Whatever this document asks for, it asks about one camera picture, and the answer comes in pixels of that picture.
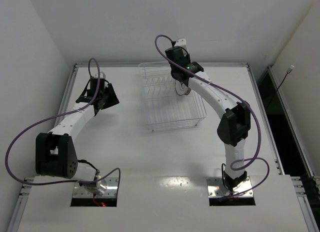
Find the green rimmed lettered plate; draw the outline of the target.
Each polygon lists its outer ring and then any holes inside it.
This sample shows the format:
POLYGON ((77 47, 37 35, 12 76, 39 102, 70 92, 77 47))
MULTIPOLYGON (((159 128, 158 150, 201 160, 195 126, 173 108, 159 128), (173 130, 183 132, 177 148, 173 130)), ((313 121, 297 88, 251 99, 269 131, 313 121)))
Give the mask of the green rimmed lettered plate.
POLYGON ((102 110, 119 104, 119 99, 116 96, 112 83, 107 83, 102 95, 102 110))

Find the grey rimmed white plate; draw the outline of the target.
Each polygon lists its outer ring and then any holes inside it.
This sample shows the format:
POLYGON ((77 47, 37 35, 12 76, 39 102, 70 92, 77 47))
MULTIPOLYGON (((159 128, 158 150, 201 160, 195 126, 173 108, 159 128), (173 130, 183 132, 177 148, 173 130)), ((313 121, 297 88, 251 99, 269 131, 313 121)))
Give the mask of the grey rimmed white plate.
POLYGON ((175 90, 176 90, 176 93, 177 93, 179 96, 182 96, 182 95, 184 95, 184 94, 187 92, 188 87, 187 87, 184 83, 176 80, 176 81, 175 81, 175 90))

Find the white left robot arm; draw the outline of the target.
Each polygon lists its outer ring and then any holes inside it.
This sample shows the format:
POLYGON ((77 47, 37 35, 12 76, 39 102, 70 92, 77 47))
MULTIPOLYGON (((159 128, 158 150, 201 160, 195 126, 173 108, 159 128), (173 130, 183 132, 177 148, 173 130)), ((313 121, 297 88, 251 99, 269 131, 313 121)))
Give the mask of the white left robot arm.
POLYGON ((91 163, 77 158, 74 141, 100 110, 119 104, 114 88, 106 79, 90 78, 77 98, 70 114, 48 133, 35 140, 37 174, 75 180, 88 190, 98 189, 100 171, 91 163))

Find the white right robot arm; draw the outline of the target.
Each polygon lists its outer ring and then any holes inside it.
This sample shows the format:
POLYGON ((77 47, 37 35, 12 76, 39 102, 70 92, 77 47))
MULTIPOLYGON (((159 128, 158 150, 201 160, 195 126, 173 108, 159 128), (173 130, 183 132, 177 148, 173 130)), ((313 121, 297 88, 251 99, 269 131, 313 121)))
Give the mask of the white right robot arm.
POLYGON ((178 64, 171 64, 171 76, 183 88, 198 93, 216 111, 220 118, 217 134, 225 147, 224 185, 229 191, 246 180, 244 165, 244 146, 251 128, 251 115, 243 102, 237 102, 221 89, 213 86, 204 68, 192 62, 184 48, 174 46, 165 50, 168 59, 178 64))

